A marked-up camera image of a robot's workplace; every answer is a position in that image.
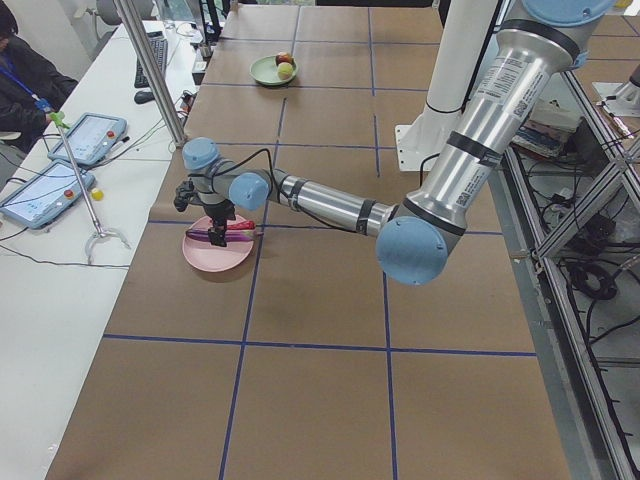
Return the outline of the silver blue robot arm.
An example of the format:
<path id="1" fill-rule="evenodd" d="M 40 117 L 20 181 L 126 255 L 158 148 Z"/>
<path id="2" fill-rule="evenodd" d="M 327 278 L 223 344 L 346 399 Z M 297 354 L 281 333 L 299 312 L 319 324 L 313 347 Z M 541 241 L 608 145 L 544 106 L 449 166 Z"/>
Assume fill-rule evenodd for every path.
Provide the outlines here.
<path id="1" fill-rule="evenodd" d="M 211 219 L 210 242 L 226 243 L 237 208 L 285 205 L 334 228 L 372 236 L 381 269 L 424 285 L 444 269 L 467 229 L 467 211 L 529 117 L 552 76 L 580 67 L 608 1 L 516 1 L 495 38 L 497 53 L 459 119 L 435 151 L 416 150 L 421 185 L 393 204 L 359 197 L 277 168 L 250 169 L 200 137 L 182 151 L 192 198 Z"/>

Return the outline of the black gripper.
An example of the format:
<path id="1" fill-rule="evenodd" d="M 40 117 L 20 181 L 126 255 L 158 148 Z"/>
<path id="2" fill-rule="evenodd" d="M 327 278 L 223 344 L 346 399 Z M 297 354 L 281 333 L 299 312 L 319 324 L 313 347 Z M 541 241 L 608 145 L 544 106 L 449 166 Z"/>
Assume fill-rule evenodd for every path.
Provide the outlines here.
<path id="1" fill-rule="evenodd" d="M 217 204 L 205 204 L 203 209 L 211 220 L 211 226 L 207 230 L 209 242 L 213 246 L 226 247 L 227 222 L 236 219 L 235 205 L 225 199 Z"/>

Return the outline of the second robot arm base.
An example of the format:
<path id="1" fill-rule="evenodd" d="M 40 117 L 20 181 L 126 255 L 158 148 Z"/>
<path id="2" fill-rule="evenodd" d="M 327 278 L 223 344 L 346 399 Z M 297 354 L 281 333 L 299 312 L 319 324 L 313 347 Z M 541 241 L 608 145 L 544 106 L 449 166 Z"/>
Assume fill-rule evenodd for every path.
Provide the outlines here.
<path id="1" fill-rule="evenodd" d="M 638 65 L 626 83 L 617 87 L 614 92 L 605 97 L 605 102 L 617 104 L 627 109 L 639 108 L 640 65 Z"/>

